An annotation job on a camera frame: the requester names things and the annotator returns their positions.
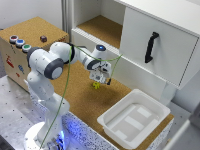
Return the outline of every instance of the cardboard box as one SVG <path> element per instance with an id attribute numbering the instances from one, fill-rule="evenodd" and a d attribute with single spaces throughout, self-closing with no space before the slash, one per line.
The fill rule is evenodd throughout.
<path id="1" fill-rule="evenodd" d="M 22 49 L 10 44 L 9 38 L 17 35 L 32 47 L 49 50 L 54 42 L 69 42 L 69 35 L 40 17 L 27 20 L 0 31 L 0 51 L 7 75 L 28 91 L 24 79 L 30 72 L 26 54 Z M 47 42 L 41 42 L 40 36 L 46 36 Z"/>

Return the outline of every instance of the black handle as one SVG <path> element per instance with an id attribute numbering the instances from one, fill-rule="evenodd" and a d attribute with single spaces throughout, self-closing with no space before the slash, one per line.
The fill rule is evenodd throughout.
<path id="1" fill-rule="evenodd" d="M 151 57 L 151 52 L 152 52 L 152 48 L 154 44 L 154 39 L 156 39 L 157 37 L 159 37 L 159 34 L 156 32 L 153 32 L 152 36 L 149 39 L 147 52 L 145 55 L 145 63 L 149 63 L 153 59 L 153 57 Z"/>

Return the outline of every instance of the green wire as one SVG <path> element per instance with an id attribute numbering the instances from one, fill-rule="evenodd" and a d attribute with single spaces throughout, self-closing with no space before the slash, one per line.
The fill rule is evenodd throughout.
<path id="1" fill-rule="evenodd" d="M 112 71 L 112 74 L 111 74 L 110 79 L 112 78 L 113 73 L 114 73 L 114 70 L 115 70 L 115 67 L 116 67 L 116 65 L 117 65 L 117 63 L 118 63 L 118 61 L 119 61 L 119 59 L 122 57 L 122 55 L 120 55 L 119 57 L 116 57 L 116 58 L 114 58 L 114 59 L 102 60 L 102 59 L 98 59 L 98 58 L 95 58 L 95 57 L 89 55 L 88 53 L 86 53 L 85 51 L 83 51 L 82 49 L 80 49 L 79 47 L 77 47 L 77 46 L 75 46 L 75 45 L 74 45 L 74 47 L 76 47 L 77 49 L 79 49 L 80 51 L 82 51 L 83 53 L 85 53 L 86 55 L 88 55 L 89 57 L 91 57 L 91 58 L 93 58 L 93 59 L 95 59 L 95 60 L 99 60 L 99 61 L 113 61 L 113 60 L 116 60 L 116 59 L 117 59 L 117 62 L 115 63 L 115 66 L 114 66 L 114 68 L 113 68 L 113 71 Z M 65 97 L 65 93 L 66 93 L 67 86 L 68 86 L 68 82 L 69 82 L 70 62 L 71 62 L 71 51 L 72 51 L 72 46 L 71 46 L 71 48 L 70 48 L 70 53 L 69 53 L 69 68 L 68 68 L 67 82 L 66 82 L 65 90 L 64 90 L 64 93 L 63 93 L 61 102 L 60 102 L 60 106 L 59 106 L 59 108 L 58 108 L 58 111 L 57 111 L 57 113 L 56 113 L 56 116 L 55 116 L 55 118 L 54 118 L 54 120 L 53 120 L 51 126 L 49 127 L 49 129 L 48 129 L 48 131 L 47 131 L 47 134 L 45 135 L 44 140 L 42 141 L 42 144 L 41 144 L 41 146 L 40 146 L 40 149 L 42 148 L 42 146 L 43 146 L 43 144 L 44 144 L 44 142 L 45 142 L 45 140 L 46 140 L 46 138 L 47 138 L 47 136 L 48 136 L 48 134 L 49 134 L 49 132 L 50 132 L 50 130 L 51 130 L 51 128 L 52 128 L 52 126 L 53 126 L 53 124 L 54 124 L 54 122 L 55 122 L 57 116 L 58 116 L 58 114 L 59 114 L 59 112 L 60 112 L 60 108 L 61 108 L 63 99 L 64 99 L 64 97 Z"/>
<path id="2" fill-rule="evenodd" d="M 68 68 L 67 82 L 66 82 L 65 90 L 64 90 L 64 93 L 63 93 L 61 102 L 60 102 L 60 106 L 59 106 L 59 108 L 58 108 L 57 114 L 56 114 L 56 116 L 55 116 L 55 118 L 54 118 L 54 120 L 53 120 L 51 126 L 49 127 L 49 130 L 48 130 L 47 134 L 45 135 L 44 140 L 42 141 L 42 144 L 41 144 L 41 146 L 40 146 L 40 149 L 42 148 L 42 146 L 43 146 L 43 144 L 44 144 L 44 141 L 46 140 L 46 138 L 47 138 L 47 136 L 48 136 L 48 134 L 49 134 L 49 132 L 50 132 L 50 130 L 51 130 L 51 128 L 52 128 L 52 126 L 53 126 L 53 124 L 54 124 L 54 122 L 55 122 L 55 120 L 56 120 L 58 114 L 59 114 L 59 112 L 60 112 L 60 108 L 61 108 L 62 102 L 63 102 L 63 100 L 64 100 L 64 97 L 65 97 L 65 93 L 66 93 L 66 90 L 67 90 L 67 85 L 68 85 L 68 82 L 69 82 L 70 62 L 71 62 L 71 51 L 72 51 L 72 47 L 71 47 L 70 52 L 69 52 L 69 68 Z"/>

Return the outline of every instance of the white drawer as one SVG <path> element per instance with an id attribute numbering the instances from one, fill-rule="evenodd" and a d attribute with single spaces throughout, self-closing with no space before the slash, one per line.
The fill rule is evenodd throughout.
<path id="1" fill-rule="evenodd" d="M 145 63 L 148 42 L 154 40 L 151 56 Z M 173 26 L 126 8 L 120 53 L 134 63 L 179 86 L 198 38 Z"/>

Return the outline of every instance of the white tray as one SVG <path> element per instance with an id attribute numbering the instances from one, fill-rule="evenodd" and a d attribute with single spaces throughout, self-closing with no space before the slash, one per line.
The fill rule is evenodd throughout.
<path id="1" fill-rule="evenodd" d="M 166 106 L 140 90 L 133 90 L 97 120 L 122 147 L 136 149 L 169 113 Z"/>

